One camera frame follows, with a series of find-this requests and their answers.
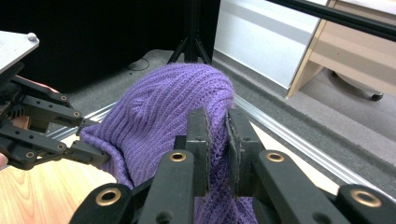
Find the tripod leg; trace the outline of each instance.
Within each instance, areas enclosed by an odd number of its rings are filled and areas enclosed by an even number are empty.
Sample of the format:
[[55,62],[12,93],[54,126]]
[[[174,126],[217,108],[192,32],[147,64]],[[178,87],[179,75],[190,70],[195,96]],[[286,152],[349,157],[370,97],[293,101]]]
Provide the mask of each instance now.
[[188,38],[186,37],[184,40],[180,41],[180,44],[177,46],[177,49],[172,54],[168,63],[175,63],[177,61],[177,59],[178,59],[178,57],[180,57],[180,54],[183,51],[183,49],[186,48],[187,40],[188,40]]
[[206,64],[212,64],[209,56],[207,55],[204,45],[199,38],[195,38],[195,47],[198,49],[199,56],[202,58],[202,61]]

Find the knit texture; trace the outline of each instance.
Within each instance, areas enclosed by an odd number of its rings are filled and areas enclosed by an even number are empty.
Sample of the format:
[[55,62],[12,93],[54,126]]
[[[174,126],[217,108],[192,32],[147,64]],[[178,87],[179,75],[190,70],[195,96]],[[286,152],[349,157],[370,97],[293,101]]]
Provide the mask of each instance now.
[[187,133],[187,116],[203,107],[209,120],[210,192],[195,199],[195,223],[256,223],[250,198],[231,195],[225,144],[225,115],[233,87],[220,71],[204,64],[173,63],[140,79],[105,120],[82,130],[81,140],[107,152],[101,169],[133,188],[155,175],[177,135]]

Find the black stand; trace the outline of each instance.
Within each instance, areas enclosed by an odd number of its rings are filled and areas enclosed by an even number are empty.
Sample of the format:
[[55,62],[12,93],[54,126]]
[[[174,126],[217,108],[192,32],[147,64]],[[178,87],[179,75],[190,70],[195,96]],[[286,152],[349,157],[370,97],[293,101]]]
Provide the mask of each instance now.
[[172,54],[168,63],[175,63],[184,50],[184,62],[196,63],[198,56],[206,64],[212,64],[207,55],[204,45],[199,36],[199,17],[201,11],[201,0],[185,0],[184,33],[185,37],[180,41],[177,49]]

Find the gray carpet floor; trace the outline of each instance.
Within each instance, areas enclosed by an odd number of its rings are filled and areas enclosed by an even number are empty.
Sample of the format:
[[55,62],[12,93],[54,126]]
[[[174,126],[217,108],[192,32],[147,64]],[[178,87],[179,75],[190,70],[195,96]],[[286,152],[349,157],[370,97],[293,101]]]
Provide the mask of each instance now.
[[[67,93],[70,102],[83,115],[88,115],[120,99],[139,78],[165,65],[171,54],[172,51],[152,50],[144,57],[146,60],[132,63],[105,79],[95,80],[82,90]],[[213,65],[230,77],[238,95],[396,197],[396,156],[392,145],[396,123],[393,122],[394,98],[386,95],[380,102],[370,102],[364,92],[345,87],[341,80],[323,71],[294,97],[285,100],[272,91],[266,91],[262,85],[243,78],[241,74],[247,69],[242,65],[217,60],[216,57]],[[343,184],[320,164],[308,159],[256,120],[252,121],[329,178]]]

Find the wooden surface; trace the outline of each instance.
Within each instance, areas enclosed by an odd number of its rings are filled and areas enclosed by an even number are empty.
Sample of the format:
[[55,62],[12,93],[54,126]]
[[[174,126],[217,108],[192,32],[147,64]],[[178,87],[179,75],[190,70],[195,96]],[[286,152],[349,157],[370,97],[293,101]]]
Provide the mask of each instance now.
[[[396,16],[332,0],[329,7],[396,25]],[[396,43],[322,20],[291,83],[291,97],[327,67],[373,91],[396,95]]]
[[[288,153],[318,187],[336,193],[338,186],[329,178],[253,127],[267,149]],[[0,223],[68,223],[93,189],[110,182],[115,182],[111,175],[67,160],[44,163],[31,171],[8,167],[0,171]]]

